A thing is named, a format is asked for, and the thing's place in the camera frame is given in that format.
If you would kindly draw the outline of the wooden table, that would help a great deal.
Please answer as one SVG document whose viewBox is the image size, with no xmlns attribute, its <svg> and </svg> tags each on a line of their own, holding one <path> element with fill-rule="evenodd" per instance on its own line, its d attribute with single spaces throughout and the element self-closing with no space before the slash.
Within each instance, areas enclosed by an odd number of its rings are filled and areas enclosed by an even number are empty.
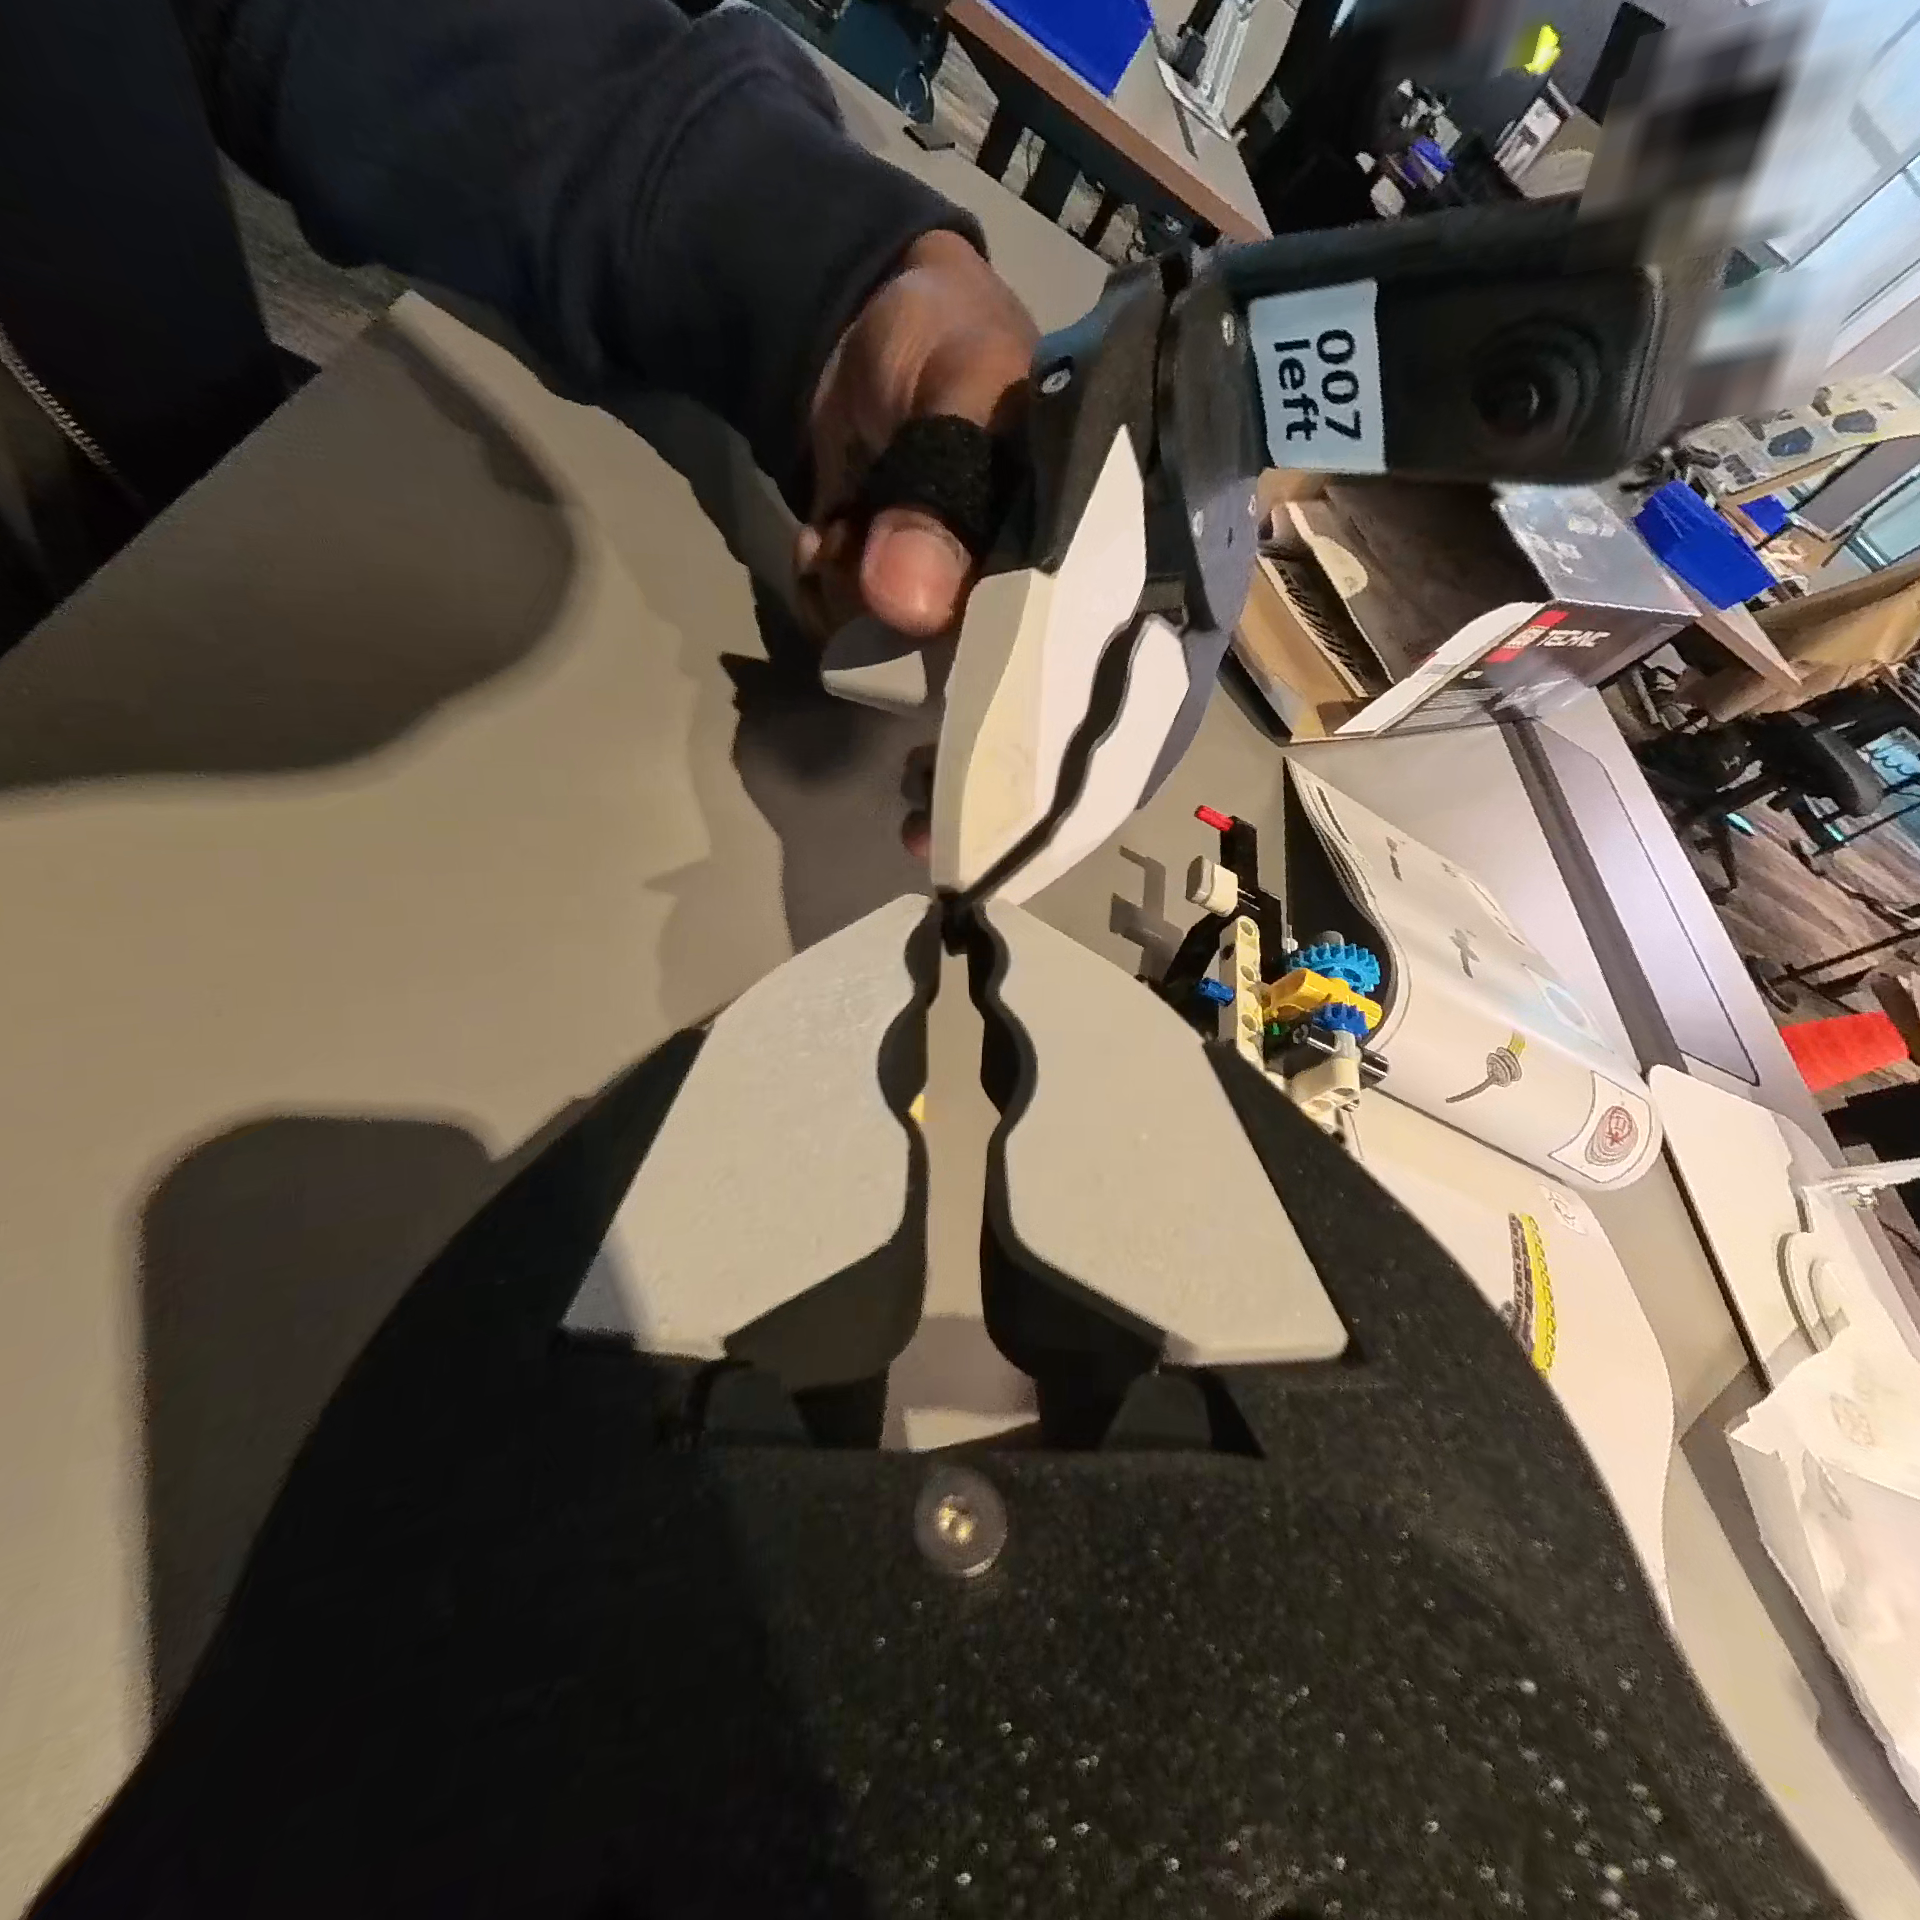
<svg viewBox="0 0 1920 1920">
<path fill-rule="evenodd" d="M 1025 133 L 1043 140 L 1025 203 L 1057 218 L 1077 178 L 1118 205 L 1161 211 L 1200 239 L 1271 235 L 1240 148 L 1212 131 L 1136 49 L 1114 95 L 1096 92 L 992 2 L 947 2 L 947 32 L 996 99 L 978 163 L 1004 178 Z"/>
</svg>

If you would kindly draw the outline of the board with blue shapes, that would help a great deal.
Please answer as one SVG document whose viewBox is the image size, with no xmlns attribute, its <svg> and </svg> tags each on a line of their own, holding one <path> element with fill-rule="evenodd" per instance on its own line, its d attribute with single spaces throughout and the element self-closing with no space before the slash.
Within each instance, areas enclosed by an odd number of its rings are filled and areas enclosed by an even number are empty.
<svg viewBox="0 0 1920 1920">
<path fill-rule="evenodd" d="M 1794 408 L 1704 420 L 1678 447 L 1718 494 L 1741 494 L 1904 438 L 1916 438 L 1916 392 L 1895 376 L 1875 376 L 1822 384 Z"/>
</svg>

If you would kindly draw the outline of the black office chair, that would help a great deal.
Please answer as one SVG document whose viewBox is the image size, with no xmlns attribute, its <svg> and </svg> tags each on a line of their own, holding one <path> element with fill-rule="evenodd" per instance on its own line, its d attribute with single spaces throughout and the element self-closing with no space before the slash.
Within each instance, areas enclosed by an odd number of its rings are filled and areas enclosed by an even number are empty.
<svg viewBox="0 0 1920 1920">
<path fill-rule="evenodd" d="M 1832 802 L 1861 819 L 1884 802 L 1884 781 L 1832 724 L 1749 715 L 1704 732 L 1662 732 L 1634 747 L 1678 835 L 1696 835 L 1718 862 L 1714 905 L 1739 890 L 1733 815 L 1749 802 Z"/>
</svg>

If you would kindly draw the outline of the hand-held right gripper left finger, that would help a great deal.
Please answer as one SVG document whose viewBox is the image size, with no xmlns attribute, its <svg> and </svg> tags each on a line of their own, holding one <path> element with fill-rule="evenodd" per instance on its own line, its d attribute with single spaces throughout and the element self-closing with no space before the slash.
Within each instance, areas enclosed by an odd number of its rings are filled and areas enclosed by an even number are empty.
<svg viewBox="0 0 1920 1920">
<path fill-rule="evenodd" d="M 896 897 L 701 1032 L 565 1312 L 675 1362 L 892 1369 L 924 1312 L 941 913 Z"/>
</svg>

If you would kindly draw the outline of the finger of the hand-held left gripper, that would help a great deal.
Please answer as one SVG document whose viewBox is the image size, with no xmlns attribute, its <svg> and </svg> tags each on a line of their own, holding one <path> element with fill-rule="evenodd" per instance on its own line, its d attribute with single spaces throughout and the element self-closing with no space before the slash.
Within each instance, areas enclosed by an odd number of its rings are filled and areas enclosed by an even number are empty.
<svg viewBox="0 0 1920 1920">
<path fill-rule="evenodd" d="M 1031 901 L 1114 841 L 1188 755 L 1226 653 L 1229 634 L 1157 613 L 1112 635 L 1064 741 L 1030 755 L 1016 827 L 964 823 L 961 905 Z"/>
<path fill-rule="evenodd" d="M 1095 681 L 1120 642 L 1131 694 L 1144 583 L 1144 472 L 1120 431 L 1057 569 L 992 573 L 966 600 L 935 751 L 936 890 L 1045 890 L 1132 815 L 1149 722 L 1096 718 Z"/>
</svg>

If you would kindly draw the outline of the open lego box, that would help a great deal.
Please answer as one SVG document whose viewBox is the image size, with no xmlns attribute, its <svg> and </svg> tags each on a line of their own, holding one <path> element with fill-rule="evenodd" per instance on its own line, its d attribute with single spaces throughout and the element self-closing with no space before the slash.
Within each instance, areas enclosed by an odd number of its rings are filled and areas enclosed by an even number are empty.
<svg viewBox="0 0 1920 1920">
<path fill-rule="evenodd" d="M 1229 681 L 1284 741 L 1533 722 L 1691 622 L 1612 485 L 1260 480 Z"/>
</svg>

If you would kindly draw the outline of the red orange sheet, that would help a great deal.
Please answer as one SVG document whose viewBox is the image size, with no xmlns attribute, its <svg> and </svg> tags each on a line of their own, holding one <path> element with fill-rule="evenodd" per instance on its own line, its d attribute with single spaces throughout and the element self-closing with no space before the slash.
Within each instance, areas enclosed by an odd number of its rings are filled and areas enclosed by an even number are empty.
<svg viewBox="0 0 1920 1920">
<path fill-rule="evenodd" d="M 1906 1037 L 1889 1013 L 1845 1013 L 1779 1025 L 1790 1060 L 1814 1094 L 1845 1091 L 1906 1068 Z"/>
</svg>

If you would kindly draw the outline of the blue storage bin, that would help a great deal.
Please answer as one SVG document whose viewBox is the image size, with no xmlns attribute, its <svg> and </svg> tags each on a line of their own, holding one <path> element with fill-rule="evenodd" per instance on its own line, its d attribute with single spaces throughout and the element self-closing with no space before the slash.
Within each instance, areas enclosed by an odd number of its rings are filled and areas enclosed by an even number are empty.
<svg viewBox="0 0 1920 1920">
<path fill-rule="evenodd" d="M 1022 2 L 1022 29 L 1103 101 L 1153 34 L 1149 2 Z"/>
<path fill-rule="evenodd" d="M 1714 609 L 1747 608 L 1778 587 L 1758 547 L 1685 480 L 1648 488 L 1634 525 L 1654 558 Z"/>
</svg>

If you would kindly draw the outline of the beige jacket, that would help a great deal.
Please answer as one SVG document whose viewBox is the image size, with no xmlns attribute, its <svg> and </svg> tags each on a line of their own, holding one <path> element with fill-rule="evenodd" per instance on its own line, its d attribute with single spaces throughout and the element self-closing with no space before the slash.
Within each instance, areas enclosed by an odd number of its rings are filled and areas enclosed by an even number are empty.
<svg viewBox="0 0 1920 1920">
<path fill-rule="evenodd" d="M 1798 708 L 1875 678 L 1916 653 L 1916 551 L 1901 563 L 1770 608 L 1758 619 L 1795 668 L 1795 690 L 1772 694 L 1772 708 Z"/>
</svg>

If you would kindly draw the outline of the person's left hand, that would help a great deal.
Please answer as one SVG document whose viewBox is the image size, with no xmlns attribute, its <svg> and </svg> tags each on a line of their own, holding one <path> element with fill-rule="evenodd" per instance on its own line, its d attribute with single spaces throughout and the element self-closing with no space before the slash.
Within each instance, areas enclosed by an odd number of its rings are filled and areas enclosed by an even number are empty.
<svg viewBox="0 0 1920 1920">
<path fill-rule="evenodd" d="M 916 416 L 1004 431 L 1022 401 L 1038 325 L 961 232 L 920 235 L 825 360 L 808 413 L 815 458 L 795 544 L 795 600 L 815 638 L 877 617 L 912 638 L 944 635 L 978 563 L 920 505 L 861 510 L 872 464 Z"/>
</svg>

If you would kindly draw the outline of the open instruction booklet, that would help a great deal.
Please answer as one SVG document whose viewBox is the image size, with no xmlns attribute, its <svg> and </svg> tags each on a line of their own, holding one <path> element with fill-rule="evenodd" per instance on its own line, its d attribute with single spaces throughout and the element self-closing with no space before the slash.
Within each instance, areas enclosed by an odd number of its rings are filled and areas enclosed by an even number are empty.
<svg viewBox="0 0 1920 1920">
<path fill-rule="evenodd" d="M 1290 751 L 1284 901 L 1301 948 L 1342 934 L 1377 962 L 1384 1094 L 1575 1189 L 1630 1189 L 1662 1124 L 1642 1071 L 1472 862 Z"/>
</svg>

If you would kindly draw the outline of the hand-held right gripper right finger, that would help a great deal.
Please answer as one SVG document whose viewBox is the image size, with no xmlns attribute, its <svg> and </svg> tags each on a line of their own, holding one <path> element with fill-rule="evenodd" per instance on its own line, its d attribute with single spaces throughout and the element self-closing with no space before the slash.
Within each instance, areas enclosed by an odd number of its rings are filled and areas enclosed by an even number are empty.
<svg viewBox="0 0 1920 1920">
<path fill-rule="evenodd" d="M 1332 1362 L 1350 1331 L 1221 1068 L 1157 991 L 988 901 L 982 1037 L 1014 1049 L 990 1219 L 1016 1269 L 1180 1369 Z"/>
</svg>

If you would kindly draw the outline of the white printed instruction sheet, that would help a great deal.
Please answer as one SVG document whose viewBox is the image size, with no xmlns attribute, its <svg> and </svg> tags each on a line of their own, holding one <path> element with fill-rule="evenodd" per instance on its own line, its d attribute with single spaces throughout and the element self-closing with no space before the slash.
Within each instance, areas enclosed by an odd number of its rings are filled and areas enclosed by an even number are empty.
<svg viewBox="0 0 1920 1920">
<path fill-rule="evenodd" d="M 1675 1397 L 1656 1331 L 1588 1199 L 1381 1091 L 1360 1098 L 1342 1140 L 1476 1280 L 1548 1379 L 1668 1615 Z"/>
</svg>

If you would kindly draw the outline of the white paper parts bags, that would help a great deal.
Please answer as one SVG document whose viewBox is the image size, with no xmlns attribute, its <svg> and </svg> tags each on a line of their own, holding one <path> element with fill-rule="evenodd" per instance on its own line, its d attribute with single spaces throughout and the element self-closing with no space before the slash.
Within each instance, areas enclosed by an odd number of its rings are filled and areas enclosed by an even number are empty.
<svg viewBox="0 0 1920 1920">
<path fill-rule="evenodd" d="M 1916 1359 L 1865 1315 L 1728 1433 L 1772 1567 L 1916 1800 Z"/>
</svg>

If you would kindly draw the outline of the lego vehicle model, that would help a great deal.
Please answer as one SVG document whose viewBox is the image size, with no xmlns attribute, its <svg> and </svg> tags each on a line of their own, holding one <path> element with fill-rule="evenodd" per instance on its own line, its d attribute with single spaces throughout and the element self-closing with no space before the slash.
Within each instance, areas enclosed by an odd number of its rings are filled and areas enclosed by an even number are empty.
<svg viewBox="0 0 1920 1920">
<path fill-rule="evenodd" d="M 1188 865 L 1193 924 L 1157 971 L 1157 991 L 1205 1041 L 1226 1041 L 1324 1133 L 1346 1137 L 1384 1080 L 1377 1028 L 1384 962 L 1338 930 L 1302 939 L 1284 893 L 1260 877 L 1260 832 L 1195 806 L 1216 849 Z"/>
</svg>

